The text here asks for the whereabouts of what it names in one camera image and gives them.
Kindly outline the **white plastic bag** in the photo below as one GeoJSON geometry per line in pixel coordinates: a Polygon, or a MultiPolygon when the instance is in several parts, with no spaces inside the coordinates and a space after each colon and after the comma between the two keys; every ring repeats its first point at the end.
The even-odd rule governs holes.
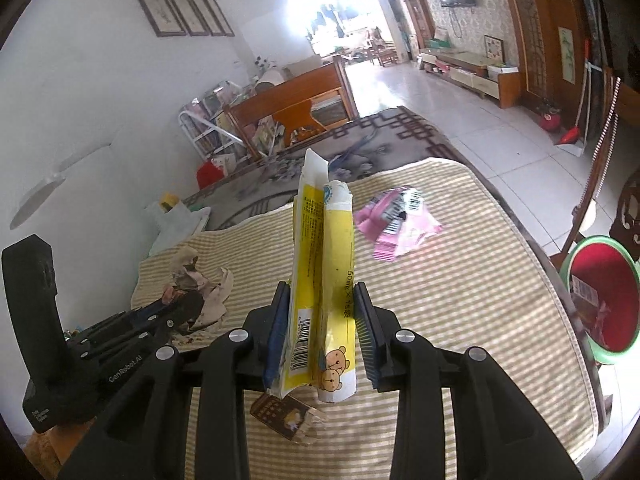
{"type": "Polygon", "coordinates": [[[149,256],[155,256],[201,233],[206,227],[211,211],[209,207],[190,211],[183,202],[179,202],[168,211],[164,211],[159,203],[147,206],[146,214],[160,230],[149,250],[149,256]]]}

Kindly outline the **wooden tv cabinet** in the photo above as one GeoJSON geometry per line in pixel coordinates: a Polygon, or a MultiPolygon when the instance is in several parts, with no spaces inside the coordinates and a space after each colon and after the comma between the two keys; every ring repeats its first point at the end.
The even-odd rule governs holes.
{"type": "Polygon", "coordinates": [[[516,66],[450,49],[421,50],[416,59],[420,70],[444,77],[480,96],[489,96],[503,110],[521,101],[521,75],[516,66]]]}

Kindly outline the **dark wooden carved chair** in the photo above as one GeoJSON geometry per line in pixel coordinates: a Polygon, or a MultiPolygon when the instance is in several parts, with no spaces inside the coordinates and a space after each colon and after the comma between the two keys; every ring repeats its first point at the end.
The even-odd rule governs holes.
{"type": "Polygon", "coordinates": [[[611,67],[603,69],[605,115],[596,148],[593,151],[589,177],[578,205],[572,212],[572,227],[559,252],[550,257],[552,266],[559,271],[568,257],[570,248],[585,239],[580,232],[587,217],[589,206],[600,195],[605,176],[610,169],[620,120],[638,127],[639,93],[624,84],[620,75],[611,67]]]}

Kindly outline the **grey patterned table cover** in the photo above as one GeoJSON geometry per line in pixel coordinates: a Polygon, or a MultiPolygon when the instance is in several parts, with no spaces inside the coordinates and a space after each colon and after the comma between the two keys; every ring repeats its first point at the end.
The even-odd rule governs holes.
{"type": "Polygon", "coordinates": [[[424,158],[471,163],[434,125],[407,107],[386,108],[318,134],[185,198],[195,210],[208,207],[206,229],[223,230],[291,203],[307,150],[328,162],[329,178],[346,183],[424,158]]]}

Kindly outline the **yellow snack wrapper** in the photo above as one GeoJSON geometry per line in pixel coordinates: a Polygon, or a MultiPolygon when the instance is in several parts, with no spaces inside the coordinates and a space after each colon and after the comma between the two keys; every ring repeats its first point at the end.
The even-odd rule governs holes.
{"type": "Polygon", "coordinates": [[[307,150],[293,212],[294,262],[286,332],[269,392],[312,387],[324,403],[353,396],[356,379],[352,192],[307,150]]]}

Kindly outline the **brown cigarette pack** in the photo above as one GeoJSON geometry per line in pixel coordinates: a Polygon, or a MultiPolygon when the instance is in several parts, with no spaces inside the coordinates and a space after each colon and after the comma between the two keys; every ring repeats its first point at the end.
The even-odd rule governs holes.
{"type": "Polygon", "coordinates": [[[328,418],[318,408],[292,396],[283,399],[263,393],[250,407],[250,414],[290,442],[311,445],[328,418]]]}

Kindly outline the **green rimmed trash bin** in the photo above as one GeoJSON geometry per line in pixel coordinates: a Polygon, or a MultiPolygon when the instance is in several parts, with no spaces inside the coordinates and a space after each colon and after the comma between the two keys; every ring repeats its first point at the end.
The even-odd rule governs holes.
{"type": "Polygon", "coordinates": [[[623,245],[590,236],[570,251],[560,277],[585,327],[594,359],[614,365],[639,343],[639,269],[623,245]]]}

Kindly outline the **newspaper trash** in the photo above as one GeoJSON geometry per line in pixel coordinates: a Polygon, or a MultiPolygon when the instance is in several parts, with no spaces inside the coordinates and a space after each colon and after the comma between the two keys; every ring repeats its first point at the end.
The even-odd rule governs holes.
{"type": "Polygon", "coordinates": [[[180,248],[170,260],[171,282],[164,287],[160,298],[162,304],[168,306],[187,292],[197,292],[201,296],[200,313],[192,314],[178,328],[182,334],[193,334],[221,322],[227,314],[224,302],[232,292],[234,277],[230,270],[220,268],[221,278],[213,282],[198,270],[197,263],[198,252],[194,248],[180,248]]]}

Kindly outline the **pink plastic wrapper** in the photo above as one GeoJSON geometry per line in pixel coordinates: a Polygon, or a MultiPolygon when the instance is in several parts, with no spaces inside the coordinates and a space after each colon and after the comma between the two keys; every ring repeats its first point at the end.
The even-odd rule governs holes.
{"type": "Polygon", "coordinates": [[[411,186],[396,186],[378,194],[354,214],[354,221],[358,231],[373,243],[373,257],[382,261],[395,261],[444,230],[422,194],[411,186]]]}

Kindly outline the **red small stool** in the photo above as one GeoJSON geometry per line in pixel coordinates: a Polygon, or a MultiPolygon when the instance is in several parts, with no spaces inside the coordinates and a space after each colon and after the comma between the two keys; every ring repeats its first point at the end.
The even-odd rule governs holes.
{"type": "Polygon", "coordinates": [[[216,166],[211,160],[208,160],[198,168],[196,172],[196,182],[198,182],[198,188],[204,190],[204,188],[208,188],[222,180],[225,176],[224,170],[216,166]]]}

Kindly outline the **beige striped table cloth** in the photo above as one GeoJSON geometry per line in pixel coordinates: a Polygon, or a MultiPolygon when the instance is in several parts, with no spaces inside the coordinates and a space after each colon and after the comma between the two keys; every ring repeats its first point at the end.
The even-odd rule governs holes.
{"type": "MultiPolygon", "coordinates": [[[[454,352],[480,346],[518,384],[577,463],[596,443],[600,416],[587,358],[541,260],[506,211],[468,167],[428,158],[349,183],[355,209],[396,185],[419,190],[444,230],[395,261],[373,257],[373,244],[355,230],[355,282],[373,304],[393,310],[401,324],[435,347],[454,352]]],[[[270,304],[292,273],[292,205],[258,214],[186,242],[198,268],[234,282],[221,326],[199,333],[182,351],[206,347],[270,304]]],[[[397,392],[377,393],[356,359],[357,392],[342,403],[317,402],[316,390],[292,396],[328,418],[311,445],[286,440],[248,414],[257,393],[245,393],[250,478],[388,479],[397,417],[397,392]]]]}

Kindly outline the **framed wall pictures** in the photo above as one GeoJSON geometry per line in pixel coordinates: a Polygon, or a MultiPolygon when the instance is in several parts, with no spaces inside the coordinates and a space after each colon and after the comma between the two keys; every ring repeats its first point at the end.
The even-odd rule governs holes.
{"type": "Polygon", "coordinates": [[[217,0],[138,0],[155,35],[168,37],[234,37],[217,0]]]}

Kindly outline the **wooden sofa bench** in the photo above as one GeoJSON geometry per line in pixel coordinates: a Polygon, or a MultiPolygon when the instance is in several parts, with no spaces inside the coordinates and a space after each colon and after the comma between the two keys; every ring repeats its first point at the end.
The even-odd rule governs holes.
{"type": "Polygon", "coordinates": [[[274,120],[284,119],[284,143],[292,142],[292,132],[299,127],[314,124],[318,132],[344,125],[359,117],[354,92],[348,80],[346,65],[341,55],[334,55],[332,62],[294,77],[283,84],[274,86],[236,105],[226,105],[226,114],[233,128],[250,154],[250,159],[258,162],[264,155],[253,142],[254,133],[247,128],[256,125],[262,118],[271,116],[274,120]],[[346,118],[324,126],[311,116],[311,107],[334,96],[341,98],[346,118]]]}

